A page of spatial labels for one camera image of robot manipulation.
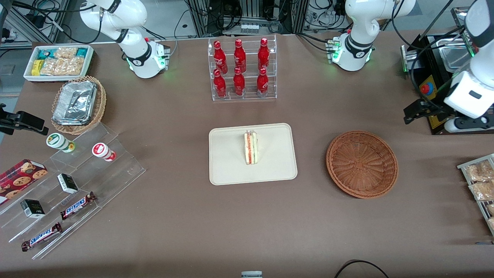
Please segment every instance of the wicker basket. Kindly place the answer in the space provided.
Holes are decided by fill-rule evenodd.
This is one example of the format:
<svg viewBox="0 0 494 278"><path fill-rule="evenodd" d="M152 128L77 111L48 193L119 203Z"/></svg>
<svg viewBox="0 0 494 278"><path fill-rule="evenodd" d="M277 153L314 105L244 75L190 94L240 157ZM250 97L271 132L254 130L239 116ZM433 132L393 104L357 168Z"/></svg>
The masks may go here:
<svg viewBox="0 0 494 278"><path fill-rule="evenodd" d="M383 196L398 178L398 162L391 148L366 131L337 136L326 152L326 166L337 186L362 199Z"/></svg>
<svg viewBox="0 0 494 278"><path fill-rule="evenodd" d="M91 81L96 83L98 86L98 91L96 92L96 99L94 100L94 108L93 108L93 114L92 114L92 119L91 122L85 126L62 126L55 124L53 120L51 120L51 123L55 127L56 130L63 132L63 133L69 133L72 135L79 135L82 134L84 131L90 129L93 127L95 124L99 123L101 121L101 118L103 118L103 114L105 112L105 105L106 105L106 93L105 93L105 88L101 86L101 83L94 77L91 76L84 76L80 77L74 80L69 81L69 83L76 83L76 82L83 82L83 81ZM53 102L53 105L51 106L51 112L55 112L55 108L57 107L58 103L58 98L60 97L60 93L62 92L62 88L58 90L58 94L55 97L55 101Z"/></svg>

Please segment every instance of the brown tablecloth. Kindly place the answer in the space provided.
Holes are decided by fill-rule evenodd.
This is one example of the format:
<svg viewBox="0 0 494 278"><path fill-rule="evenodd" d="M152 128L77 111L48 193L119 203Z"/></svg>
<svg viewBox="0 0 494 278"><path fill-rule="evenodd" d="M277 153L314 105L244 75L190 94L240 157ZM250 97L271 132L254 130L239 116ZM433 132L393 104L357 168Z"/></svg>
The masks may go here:
<svg viewBox="0 0 494 278"><path fill-rule="evenodd" d="M403 123L417 96L400 75L393 32L379 35L359 72L329 65L296 36L277 38L278 99L254 103L211 101L207 40L180 41L170 70L148 80L129 70L117 44L94 45L91 72L108 98L103 122L148 171L42 260L0 236L0 276L226 278L262 270L266 278L326 278L365 259L391 277L492 277L494 246L474 245L490 233L456 165L493 153L494 136L432 136L425 119ZM59 87L26 82L16 110L51 127ZM212 185L209 131L269 123L291 125L298 177ZM356 129L396 153L399 178L384 197L348 196L326 170L331 140ZM6 136L0 171L49 158L55 151L44 140ZM355 265L345 273L378 275Z"/></svg>

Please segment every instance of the snickers bar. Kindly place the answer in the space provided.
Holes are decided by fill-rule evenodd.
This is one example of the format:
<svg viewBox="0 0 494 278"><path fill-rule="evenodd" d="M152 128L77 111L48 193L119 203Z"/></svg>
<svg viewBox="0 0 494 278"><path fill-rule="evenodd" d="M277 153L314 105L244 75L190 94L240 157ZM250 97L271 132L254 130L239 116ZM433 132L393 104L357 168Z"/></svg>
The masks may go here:
<svg viewBox="0 0 494 278"><path fill-rule="evenodd" d="M56 223L53 227L47 229L46 231L38 234L38 236L31 238L31 240L24 241L22 243L22 252L26 252L27 250L31 249L33 246L36 244L42 242L43 240L47 240L53 235L57 233L62 233L62 226L60 223Z"/></svg>
<svg viewBox="0 0 494 278"><path fill-rule="evenodd" d="M95 199L96 199L96 196L94 196L94 193L91 191L91 193L84 196L84 198L79 200L77 203L73 204L68 209L62 211L60 213L60 215L62 215L62 220L69 218L71 215L80 211L83 207L87 206L90 202L92 202Z"/></svg>

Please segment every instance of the white cup with green label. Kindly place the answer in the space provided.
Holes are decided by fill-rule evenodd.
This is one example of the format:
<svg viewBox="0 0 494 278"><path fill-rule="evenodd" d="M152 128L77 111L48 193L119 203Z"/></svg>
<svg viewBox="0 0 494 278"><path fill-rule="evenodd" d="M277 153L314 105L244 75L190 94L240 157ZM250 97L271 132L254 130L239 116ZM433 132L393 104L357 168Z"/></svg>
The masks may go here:
<svg viewBox="0 0 494 278"><path fill-rule="evenodd" d="M65 138L60 133L52 133L46 138L46 144L52 148L59 149L69 153L76 149L76 144L73 141Z"/></svg>

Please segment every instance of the coca-cola bottle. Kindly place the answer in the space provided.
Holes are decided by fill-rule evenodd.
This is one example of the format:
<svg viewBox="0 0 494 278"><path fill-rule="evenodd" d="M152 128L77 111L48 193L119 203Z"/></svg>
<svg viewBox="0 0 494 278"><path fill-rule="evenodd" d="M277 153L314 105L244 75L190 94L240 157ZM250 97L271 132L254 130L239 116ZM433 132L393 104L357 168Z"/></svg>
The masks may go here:
<svg viewBox="0 0 494 278"><path fill-rule="evenodd" d="M233 84L235 85L235 94L243 96L246 93L246 80L242 75L242 70L239 67L235 68L235 76L233 77Z"/></svg>
<svg viewBox="0 0 494 278"><path fill-rule="evenodd" d="M268 49L268 39L261 39L261 47L259 48L259 52L257 53L258 64L257 67L259 70L263 67L267 68L269 65L269 49Z"/></svg>
<svg viewBox="0 0 494 278"><path fill-rule="evenodd" d="M222 74L228 72L228 66L226 65L226 55L223 49L221 49L221 43L219 41L213 42L214 45L214 63Z"/></svg>
<svg viewBox="0 0 494 278"><path fill-rule="evenodd" d="M221 76L221 72L219 69L214 69L214 89L216 90L216 94L219 98L226 98L226 83L225 79Z"/></svg>
<svg viewBox="0 0 494 278"><path fill-rule="evenodd" d="M247 58L246 51L242 47L242 40L235 40L235 53L233 53L235 57L235 66L239 67L242 72L247 70Z"/></svg>
<svg viewBox="0 0 494 278"><path fill-rule="evenodd" d="M257 95L259 97L267 96L268 82L269 78L266 76L266 68L263 67L259 70L259 76L257 77Z"/></svg>

